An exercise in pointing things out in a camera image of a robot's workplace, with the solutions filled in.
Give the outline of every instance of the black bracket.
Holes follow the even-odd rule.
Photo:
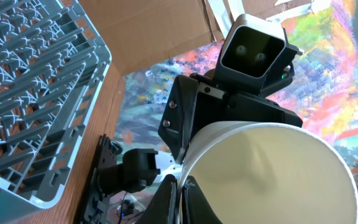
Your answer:
[[[116,155],[122,147],[106,135],[96,147],[83,198],[75,223],[105,224],[110,198],[123,190],[134,193],[153,183],[160,170],[156,169],[153,149],[132,149],[117,165]]]
[[[277,83],[272,79],[271,89],[265,89],[264,93],[289,85],[292,76]],[[217,121],[275,122],[297,127],[303,124],[296,113],[274,101],[224,87],[214,79],[194,73],[190,77],[178,75],[175,78],[158,135],[181,164],[194,135]]]

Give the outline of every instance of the cardboard box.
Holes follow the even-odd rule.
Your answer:
[[[246,13],[263,19],[310,2],[293,0],[274,6],[277,0],[242,1]],[[211,32],[217,40],[223,39],[205,2],[206,9],[203,0],[80,0],[121,75],[206,45],[213,41]]]

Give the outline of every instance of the white container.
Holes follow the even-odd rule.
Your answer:
[[[210,124],[190,144],[178,193],[188,175],[225,224],[358,223],[348,166],[327,142],[294,126]]]

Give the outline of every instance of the wooden surface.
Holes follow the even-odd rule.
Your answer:
[[[114,136],[116,121],[124,97],[124,89],[125,81],[112,64],[106,74],[102,89],[86,127],[84,138],[62,198],[53,208],[25,218],[17,223],[73,223],[99,136],[104,133],[110,137]]]

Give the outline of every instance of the abstract painting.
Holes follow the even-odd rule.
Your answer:
[[[296,112],[303,128],[334,146],[358,189],[358,1],[333,0],[330,8],[287,19],[282,26],[289,42],[305,53],[294,61],[293,83],[269,99]],[[212,43],[126,76],[114,137],[125,151],[168,150],[157,128],[174,78],[214,68],[221,46]],[[156,188],[141,192],[138,199],[147,204]]]

